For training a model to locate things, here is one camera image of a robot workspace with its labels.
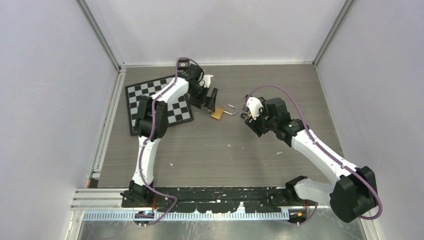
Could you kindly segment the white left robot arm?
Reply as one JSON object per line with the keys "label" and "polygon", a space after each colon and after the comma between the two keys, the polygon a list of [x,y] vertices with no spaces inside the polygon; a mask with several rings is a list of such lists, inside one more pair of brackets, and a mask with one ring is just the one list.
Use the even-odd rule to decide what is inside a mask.
{"label": "white left robot arm", "polygon": [[168,129],[168,105],[188,94],[189,104],[196,108],[216,109],[217,88],[211,88],[213,75],[195,63],[179,63],[171,81],[152,96],[139,100],[135,125],[138,133],[138,156],[136,169],[128,190],[122,196],[148,207],[155,197],[153,191],[153,167],[161,139]]}

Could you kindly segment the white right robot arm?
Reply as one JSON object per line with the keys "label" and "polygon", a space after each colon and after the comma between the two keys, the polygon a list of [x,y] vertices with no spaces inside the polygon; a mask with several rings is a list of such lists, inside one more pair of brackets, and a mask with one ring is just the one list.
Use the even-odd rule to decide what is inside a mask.
{"label": "white right robot arm", "polygon": [[331,208],[343,222],[366,219],[365,213],[377,208],[372,219],[382,213],[376,176],[368,166],[357,167],[323,143],[301,119],[291,118],[286,103],[280,98],[249,96],[244,110],[244,123],[258,136],[274,133],[288,147],[301,153],[329,180],[318,182],[298,176],[285,184],[285,198],[291,205],[303,200]]}

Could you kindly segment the brass padlock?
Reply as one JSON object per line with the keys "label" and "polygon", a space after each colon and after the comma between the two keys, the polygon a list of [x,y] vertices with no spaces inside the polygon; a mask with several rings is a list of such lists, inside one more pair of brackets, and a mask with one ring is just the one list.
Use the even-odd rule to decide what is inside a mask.
{"label": "brass padlock", "polygon": [[238,112],[238,109],[235,106],[231,104],[228,104],[227,106],[230,107],[232,111],[226,111],[223,107],[216,106],[214,111],[210,111],[209,116],[213,119],[220,120],[224,114],[233,116]]}

